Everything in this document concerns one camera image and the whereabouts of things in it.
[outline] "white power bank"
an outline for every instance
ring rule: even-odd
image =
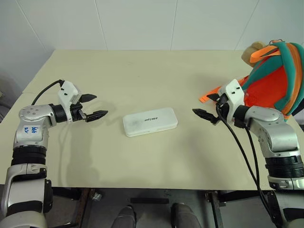
[[[161,108],[123,117],[123,127],[127,136],[137,136],[175,128],[178,124],[172,108]]]

